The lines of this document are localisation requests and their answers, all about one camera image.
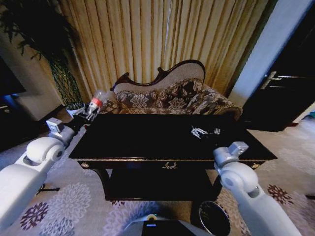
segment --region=sofa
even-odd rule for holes
[[[164,71],[150,83],[121,76],[106,94],[102,114],[226,115],[238,119],[242,109],[204,84],[205,67],[186,60]]]

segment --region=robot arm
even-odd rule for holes
[[[255,171],[238,162],[238,155],[247,148],[243,142],[234,142],[229,148],[214,150],[214,156],[221,183],[238,202],[250,232],[254,236],[300,236],[281,206],[260,187]]]
[[[0,232],[19,217],[63,152],[64,145],[58,139],[39,138],[13,165],[0,171]]]

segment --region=floor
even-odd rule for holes
[[[61,113],[58,118],[69,120],[66,115]],[[83,170],[67,158],[84,132],[82,128],[48,173],[47,187],[57,186],[60,191],[39,193],[1,235],[115,236],[132,219],[159,212],[162,207],[167,207],[174,218],[189,222],[191,202],[105,201],[96,173]],[[302,235],[315,236],[315,201],[305,197],[315,195],[315,119],[304,119],[283,132],[250,132],[278,157],[256,169],[260,185],[281,204]],[[0,170],[19,158],[27,144],[0,153]],[[208,174],[211,180],[216,177],[214,171]],[[250,235],[227,190],[222,190],[218,203],[229,215],[230,235]]]

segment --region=trash can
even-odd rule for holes
[[[228,215],[215,202],[204,201],[200,204],[199,219],[203,228],[215,236],[227,236],[231,231]]]

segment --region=sofa cushion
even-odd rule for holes
[[[116,98],[121,108],[146,108],[154,106],[157,92],[155,90],[145,92],[121,91],[116,94]]]
[[[106,114],[118,108],[118,104],[116,101],[112,101],[109,99],[105,99],[103,102],[103,106],[100,109],[101,114]]]
[[[201,94],[196,94],[189,102],[189,104],[186,107],[186,110],[188,113],[193,113],[194,110],[200,105],[202,102],[202,96]]]
[[[217,103],[211,96],[205,96],[201,104],[193,111],[193,114],[196,115],[209,115],[216,108]]]
[[[233,103],[229,101],[226,97],[222,94],[214,90],[213,88],[207,88],[202,91],[202,97],[212,97],[213,100],[220,106],[230,106]]]
[[[186,109],[166,109],[166,108],[124,108],[119,114],[187,114]]]
[[[201,93],[202,82],[199,79],[185,79],[176,82],[158,95],[158,108],[185,109],[191,99]]]

